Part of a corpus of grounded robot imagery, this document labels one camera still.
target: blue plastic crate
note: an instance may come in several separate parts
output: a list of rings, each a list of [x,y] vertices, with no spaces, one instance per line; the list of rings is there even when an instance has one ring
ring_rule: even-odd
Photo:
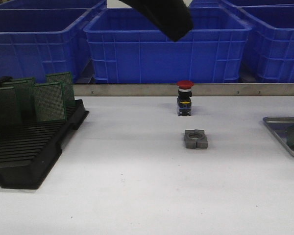
[[[107,7],[106,0],[11,0],[0,4],[0,9],[91,9],[95,16]]]
[[[90,10],[0,10],[0,77],[71,71],[74,81],[90,60],[84,26]]]
[[[247,7],[253,26],[243,63],[261,82],[294,83],[294,7]]]
[[[220,0],[193,0],[189,7],[218,7]]]
[[[106,9],[84,29],[98,83],[235,83],[250,28],[220,8],[192,8],[174,43],[134,9]]]
[[[221,0],[221,6],[237,15],[240,7],[294,6],[294,0]]]

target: black plastic holder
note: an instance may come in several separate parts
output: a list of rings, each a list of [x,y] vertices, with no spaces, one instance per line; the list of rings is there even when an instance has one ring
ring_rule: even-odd
[[[76,100],[75,107],[67,108],[67,121],[37,123],[33,118],[22,126],[0,128],[0,186],[39,188],[62,153],[61,143],[88,113],[83,101]]]

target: gray metal nut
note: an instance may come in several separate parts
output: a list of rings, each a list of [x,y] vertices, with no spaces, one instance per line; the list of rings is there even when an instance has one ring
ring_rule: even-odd
[[[204,130],[185,130],[186,148],[207,148],[208,141]]]

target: black rack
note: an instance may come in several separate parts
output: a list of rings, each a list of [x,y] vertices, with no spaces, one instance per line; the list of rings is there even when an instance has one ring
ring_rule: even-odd
[[[67,121],[38,123],[29,118],[21,126],[0,127],[0,186],[37,189],[60,157],[62,141],[88,113],[83,101],[76,100],[75,107],[67,107]]]

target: red button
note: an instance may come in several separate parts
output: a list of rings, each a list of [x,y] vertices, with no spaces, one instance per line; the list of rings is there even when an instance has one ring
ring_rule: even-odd
[[[177,85],[181,89],[190,89],[194,85],[194,82],[183,80],[183,81],[178,81]]]

